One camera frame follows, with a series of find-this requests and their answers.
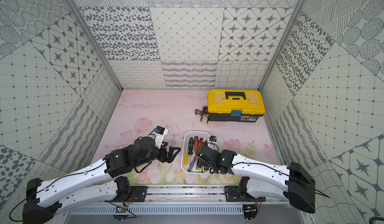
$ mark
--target metal base plate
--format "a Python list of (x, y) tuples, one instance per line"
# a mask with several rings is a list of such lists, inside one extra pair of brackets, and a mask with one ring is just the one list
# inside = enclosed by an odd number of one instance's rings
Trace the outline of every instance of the metal base plate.
[[(238, 187), (239, 186), (225, 186), (224, 187), (224, 192), (225, 192), (225, 200), (227, 202), (254, 202), (255, 198), (246, 193), (245, 196), (240, 196), (238, 192)], [(259, 202), (265, 202), (266, 198), (265, 197), (258, 197), (257, 201)]]
[(147, 196), (147, 186), (131, 186), (131, 192), (133, 194), (131, 202), (144, 202)]

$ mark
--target toolbox handle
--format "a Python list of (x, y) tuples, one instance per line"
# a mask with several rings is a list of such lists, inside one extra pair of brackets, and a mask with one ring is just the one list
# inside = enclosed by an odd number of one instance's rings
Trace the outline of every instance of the toolbox handle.
[(226, 91), (225, 92), (225, 98), (228, 100), (229, 97), (228, 96), (242, 96), (244, 98), (244, 100), (247, 99), (247, 97), (245, 96), (245, 93), (244, 92), (230, 92), (230, 91)]

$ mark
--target orange screwdriver handle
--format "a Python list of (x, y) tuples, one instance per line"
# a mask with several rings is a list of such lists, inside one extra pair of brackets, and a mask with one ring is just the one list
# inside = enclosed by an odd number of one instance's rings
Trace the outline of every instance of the orange screwdriver handle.
[(195, 136), (195, 153), (198, 149), (198, 144), (199, 144), (199, 138), (197, 136)]

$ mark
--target floor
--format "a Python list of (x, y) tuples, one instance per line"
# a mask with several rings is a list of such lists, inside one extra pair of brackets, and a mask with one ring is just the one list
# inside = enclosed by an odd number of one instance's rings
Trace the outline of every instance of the floor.
[[(182, 147), (184, 135), (191, 130), (206, 131), (217, 137), (220, 150), (228, 149), (271, 164), (279, 164), (263, 117), (255, 123), (200, 123), (195, 109), (207, 105), (208, 91), (124, 90), (96, 150), (93, 162), (112, 150), (148, 135), (157, 125), (169, 130), (164, 141)], [(154, 161), (142, 173), (131, 172), (131, 184), (236, 184), (230, 174), (187, 174), (181, 169), (183, 153), (173, 163)]]

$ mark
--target white plastic basket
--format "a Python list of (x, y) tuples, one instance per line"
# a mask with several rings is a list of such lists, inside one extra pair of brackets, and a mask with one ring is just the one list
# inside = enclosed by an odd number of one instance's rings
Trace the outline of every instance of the white plastic basket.
[[(193, 166), (191, 172), (189, 172), (188, 171), (188, 168), (189, 168), (189, 156), (188, 156), (188, 164), (184, 165), (185, 154), (188, 152), (189, 138), (191, 138), (191, 137), (195, 138), (195, 136), (197, 136), (199, 139), (203, 138), (204, 140), (209, 140), (209, 137), (211, 135), (209, 135), (205, 131), (195, 131), (195, 130), (194, 131), (190, 131), (187, 134), (185, 134), (185, 136), (184, 136), (184, 145), (183, 145), (183, 153), (182, 153), (183, 158), (181, 159), (181, 169), (183, 169), (183, 171), (185, 173), (188, 173), (188, 174), (197, 174), (197, 175), (207, 174), (207, 173), (209, 173), (209, 171), (204, 171), (203, 170), (203, 173), (201, 173), (201, 170), (197, 170), (196, 169), (196, 164)], [(191, 157), (192, 157), (192, 160), (195, 157), (195, 145), (193, 147), (193, 154), (192, 154)]]

